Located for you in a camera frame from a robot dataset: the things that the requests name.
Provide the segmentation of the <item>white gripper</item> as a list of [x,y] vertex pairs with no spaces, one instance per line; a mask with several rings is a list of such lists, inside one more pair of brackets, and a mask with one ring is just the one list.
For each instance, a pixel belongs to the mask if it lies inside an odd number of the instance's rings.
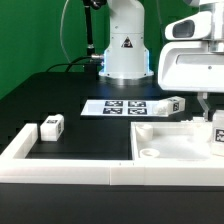
[[161,53],[158,83],[164,90],[199,92],[209,120],[207,92],[224,92],[224,12],[201,11],[169,24]]

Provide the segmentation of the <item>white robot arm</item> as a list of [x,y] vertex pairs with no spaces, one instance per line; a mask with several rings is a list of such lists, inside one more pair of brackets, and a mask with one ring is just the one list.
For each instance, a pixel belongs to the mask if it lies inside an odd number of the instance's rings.
[[[183,0],[199,12],[165,28],[169,41],[161,50],[158,84],[164,90],[189,91],[209,114],[211,92],[224,93],[224,0]],[[108,0],[110,43],[99,78],[135,85],[154,75],[144,45],[144,7],[138,0]]]

